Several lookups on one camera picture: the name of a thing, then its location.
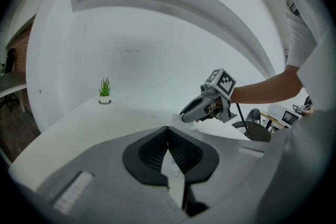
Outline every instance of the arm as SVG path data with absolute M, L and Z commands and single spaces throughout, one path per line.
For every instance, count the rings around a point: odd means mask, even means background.
M 302 88 L 296 72 L 298 67 L 286 66 L 283 73 L 260 83 L 235 88 L 231 103 L 275 103 L 295 97 Z

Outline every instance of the potted plant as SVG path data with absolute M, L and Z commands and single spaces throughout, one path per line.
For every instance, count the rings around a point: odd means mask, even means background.
M 109 78 L 107 78 L 106 80 L 103 79 L 101 81 L 101 89 L 99 89 L 99 101 L 101 104 L 110 103 L 110 92 L 111 92 L 111 87 L 110 87 Z

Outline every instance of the black cable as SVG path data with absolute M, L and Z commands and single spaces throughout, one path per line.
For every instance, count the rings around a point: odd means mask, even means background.
M 241 113 L 241 110 L 240 110 L 240 106 L 239 106 L 238 103 L 236 103 L 236 105 L 237 105 L 238 112 L 239 112 L 239 115 L 240 115 L 240 117 L 241 117 L 241 120 L 242 120 L 242 122 L 243 122 L 243 125 L 244 125 L 244 127 L 245 127 L 245 130 L 246 130 L 246 132 L 247 132 L 247 134 L 248 134 L 248 138 L 249 138 L 250 140 L 254 141 L 254 138 L 252 137 L 252 135 L 250 134 L 249 130 L 247 129 L 245 120 L 244 120 L 244 118 L 243 118 L 243 114 Z

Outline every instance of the green succulent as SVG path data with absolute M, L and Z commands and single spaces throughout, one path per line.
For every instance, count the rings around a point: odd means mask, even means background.
M 111 87 L 109 78 L 101 81 L 101 88 L 99 89 L 100 96 L 110 96 Z

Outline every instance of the white t-shirt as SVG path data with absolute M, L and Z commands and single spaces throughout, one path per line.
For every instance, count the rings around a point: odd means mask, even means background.
M 287 0 L 290 32 L 287 64 L 301 67 L 333 27 L 323 0 Z

